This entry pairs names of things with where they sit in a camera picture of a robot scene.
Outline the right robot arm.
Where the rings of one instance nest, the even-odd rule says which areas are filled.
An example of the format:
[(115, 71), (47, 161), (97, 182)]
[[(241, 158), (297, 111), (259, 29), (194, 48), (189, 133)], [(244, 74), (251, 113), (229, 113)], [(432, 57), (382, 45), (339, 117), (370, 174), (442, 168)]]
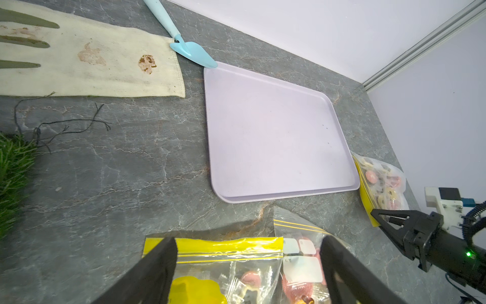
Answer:
[(427, 215), (417, 210), (374, 209), (371, 216), (382, 232), (408, 259), (419, 261), (418, 268), (428, 272), (432, 266), (443, 270), (447, 280), (485, 293), (485, 249), (473, 238), (485, 229), (485, 203), (462, 217), (463, 236), (456, 237), (442, 229), (444, 216)]

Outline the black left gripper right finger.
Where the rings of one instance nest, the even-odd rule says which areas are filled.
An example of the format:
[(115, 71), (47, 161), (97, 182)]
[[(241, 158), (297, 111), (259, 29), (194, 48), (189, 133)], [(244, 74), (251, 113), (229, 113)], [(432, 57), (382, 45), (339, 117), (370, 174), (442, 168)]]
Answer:
[(320, 259), (332, 303), (404, 303), (333, 236), (322, 240)]

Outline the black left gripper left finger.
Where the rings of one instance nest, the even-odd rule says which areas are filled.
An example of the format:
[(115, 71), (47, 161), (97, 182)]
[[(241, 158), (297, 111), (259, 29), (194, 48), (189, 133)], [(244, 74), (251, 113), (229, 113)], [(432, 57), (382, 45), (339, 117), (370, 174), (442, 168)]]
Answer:
[(165, 238), (94, 303), (168, 303), (177, 264), (175, 238)]

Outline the clear ziploc bag of cookies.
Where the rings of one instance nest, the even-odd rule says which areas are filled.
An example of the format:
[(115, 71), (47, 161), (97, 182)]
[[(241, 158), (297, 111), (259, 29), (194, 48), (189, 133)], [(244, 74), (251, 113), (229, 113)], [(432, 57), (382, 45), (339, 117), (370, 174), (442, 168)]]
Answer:
[(401, 169), (355, 152), (352, 157), (359, 175), (361, 202), (373, 227), (379, 223), (372, 217), (372, 210), (409, 209), (404, 196), (406, 176)]

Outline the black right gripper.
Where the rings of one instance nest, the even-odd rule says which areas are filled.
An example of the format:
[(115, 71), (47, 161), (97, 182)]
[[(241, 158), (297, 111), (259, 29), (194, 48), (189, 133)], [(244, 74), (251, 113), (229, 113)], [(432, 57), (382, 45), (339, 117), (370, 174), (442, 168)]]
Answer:
[(485, 249), (440, 228), (443, 216), (419, 211), (373, 209), (371, 216), (393, 245), (427, 272), (436, 266), (459, 284), (485, 293)]

